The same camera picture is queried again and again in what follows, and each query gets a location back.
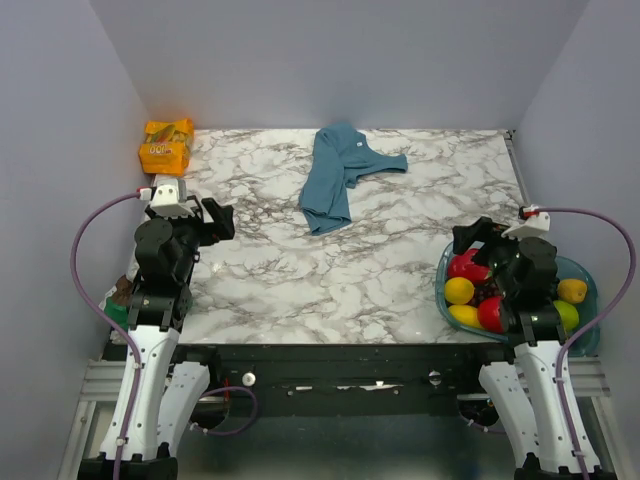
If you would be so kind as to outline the brown green snack bag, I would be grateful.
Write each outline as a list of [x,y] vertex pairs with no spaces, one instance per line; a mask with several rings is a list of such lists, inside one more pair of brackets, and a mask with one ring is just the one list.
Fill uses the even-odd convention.
[[103,312],[122,330],[128,331],[128,306],[133,292],[133,282],[122,275],[106,295]]

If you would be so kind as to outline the teal glass fruit bowl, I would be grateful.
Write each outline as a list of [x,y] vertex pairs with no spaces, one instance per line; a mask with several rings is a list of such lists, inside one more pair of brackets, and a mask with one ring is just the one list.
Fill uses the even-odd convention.
[[[457,260],[453,254],[453,247],[449,244],[441,255],[435,280],[436,305],[446,322],[450,326],[472,333],[476,337],[507,342],[507,337],[501,332],[486,330],[484,326],[471,314],[472,308],[479,308],[479,305],[499,295],[495,282],[487,277],[480,281],[480,273],[484,267],[474,267],[471,265],[471,258],[475,255],[476,248],[471,248],[464,254],[464,259]],[[571,259],[557,256],[557,277],[560,283],[565,282],[572,287],[578,284],[586,286],[584,299],[579,303],[571,303],[565,297],[558,296],[555,300],[564,328],[568,334],[575,334],[580,328],[598,314],[598,293],[596,284],[590,274],[578,263]],[[445,285],[450,278],[456,276],[464,277],[474,284],[474,297],[465,305],[458,305],[454,311],[461,315],[453,315],[449,311],[451,304],[445,298]]]

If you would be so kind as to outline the purple grapes bunch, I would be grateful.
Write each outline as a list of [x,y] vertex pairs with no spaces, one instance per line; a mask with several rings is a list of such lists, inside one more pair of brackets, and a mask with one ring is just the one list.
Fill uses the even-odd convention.
[[493,297],[502,297],[501,291],[495,282],[486,282],[475,286],[474,296],[469,304],[478,307],[482,302]]

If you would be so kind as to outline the yellow lemon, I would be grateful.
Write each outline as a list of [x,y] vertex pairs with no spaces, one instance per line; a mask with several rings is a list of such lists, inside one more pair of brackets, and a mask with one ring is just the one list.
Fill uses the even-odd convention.
[[452,277],[444,285],[444,298],[453,305],[468,304],[475,294],[474,284],[464,277]]
[[448,311],[451,316],[460,324],[483,330],[484,327],[479,321],[478,310],[476,307],[471,305],[450,305],[448,307]]

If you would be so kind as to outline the yellow lemon lower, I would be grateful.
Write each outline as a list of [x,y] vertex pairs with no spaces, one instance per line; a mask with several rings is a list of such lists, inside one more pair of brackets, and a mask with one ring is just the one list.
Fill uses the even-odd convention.
[[478,310],[476,307],[471,305],[450,305],[448,307],[448,311],[451,316],[460,324],[483,330],[484,327],[479,321]]

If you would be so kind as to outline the green apple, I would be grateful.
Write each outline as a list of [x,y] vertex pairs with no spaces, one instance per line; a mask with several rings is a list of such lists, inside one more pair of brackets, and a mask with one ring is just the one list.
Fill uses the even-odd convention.
[[580,323],[580,316],[577,308],[563,300],[554,300],[553,305],[560,315],[561,323],[566,332],[573,332]]

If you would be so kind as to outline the red apple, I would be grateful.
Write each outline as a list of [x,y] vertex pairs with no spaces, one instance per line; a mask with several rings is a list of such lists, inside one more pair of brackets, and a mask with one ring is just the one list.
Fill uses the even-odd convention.
[[501,321],[501,296],[485,299],[477,307],[477,318],[480,325],[487,331],[503,334],[505,329]]

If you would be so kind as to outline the blue tank top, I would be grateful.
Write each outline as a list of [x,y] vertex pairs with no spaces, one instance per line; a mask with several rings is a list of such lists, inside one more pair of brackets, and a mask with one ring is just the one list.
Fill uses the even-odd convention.
[[311,170],[299,195],[310,234],[324,235],[352,222],[347,190],[355,188],[359,178],[407,171],[404,154],[374,151],[366,136],[348,123],[320,129],[314,139]]

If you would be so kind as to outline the red dragon fruit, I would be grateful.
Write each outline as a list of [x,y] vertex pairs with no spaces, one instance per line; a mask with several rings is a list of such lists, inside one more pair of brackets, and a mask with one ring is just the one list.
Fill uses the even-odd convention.
[[486,284],[491,279],[490,269],[473,261],[477,252],[477,248],[470,248],[464,254],[454,255],[447,267],[447,277],[462,277],[474,285]]

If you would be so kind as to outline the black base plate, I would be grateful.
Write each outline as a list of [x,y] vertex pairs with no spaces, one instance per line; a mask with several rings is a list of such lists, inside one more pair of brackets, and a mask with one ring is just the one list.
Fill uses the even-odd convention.
[[498,343],[180,345],[173,357],[211,360],[213,387],[254,374],[265,417],[455,416],[483,366],[515,359]]

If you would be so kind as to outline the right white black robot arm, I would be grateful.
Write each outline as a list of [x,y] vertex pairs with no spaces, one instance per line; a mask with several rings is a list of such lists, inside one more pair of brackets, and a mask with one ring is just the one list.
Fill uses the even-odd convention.
[[453,229],[453,251],[479,244],[476,263],[500,290],[501,327],[513,361],[476,357],[460,367],[469,390],[485,390],[511,444],[517,479],[613,479],[591,445],[569,373],[570,341],[553,304],[556,248],[548,214],[531,206],[517,225],[481,217]]

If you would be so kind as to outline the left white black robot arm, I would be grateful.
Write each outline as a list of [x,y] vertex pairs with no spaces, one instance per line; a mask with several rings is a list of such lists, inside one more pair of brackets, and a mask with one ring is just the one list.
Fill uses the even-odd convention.
[[176,478],[175,455],[196,403],[221,385],[214,354],[174,352],[200,250],[234,238],[234,209],[190,196],[186,210],[172,218],[148,207],[134,234],[124,373],[111,424],[98,455],[81,462],[81,479]]

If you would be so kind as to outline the yellow lemon upper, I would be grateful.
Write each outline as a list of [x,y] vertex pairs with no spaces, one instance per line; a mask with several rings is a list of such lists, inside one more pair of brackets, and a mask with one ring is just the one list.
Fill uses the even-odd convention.
[[444,285],[444,298],[453,305],[468,304],[475,294],[474,284],[464,277],[452,277]]

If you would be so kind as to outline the orange snack packet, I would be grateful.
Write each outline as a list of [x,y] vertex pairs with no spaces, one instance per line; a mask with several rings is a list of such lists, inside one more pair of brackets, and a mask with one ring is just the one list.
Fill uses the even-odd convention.
[[150,121],[138,155],[146,174],[183,176],[191,158],[194,124],[190,118],[174,122]]

